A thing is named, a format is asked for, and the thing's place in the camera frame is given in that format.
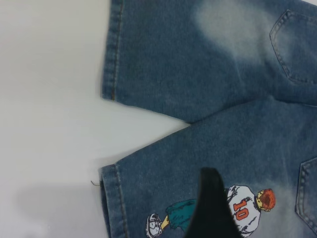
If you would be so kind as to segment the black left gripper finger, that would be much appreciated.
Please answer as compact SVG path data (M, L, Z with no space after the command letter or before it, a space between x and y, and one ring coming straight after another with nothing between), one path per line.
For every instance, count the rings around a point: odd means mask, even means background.
M232 218L223 180L214 168L202 168L200 193L186 238L240 238Z

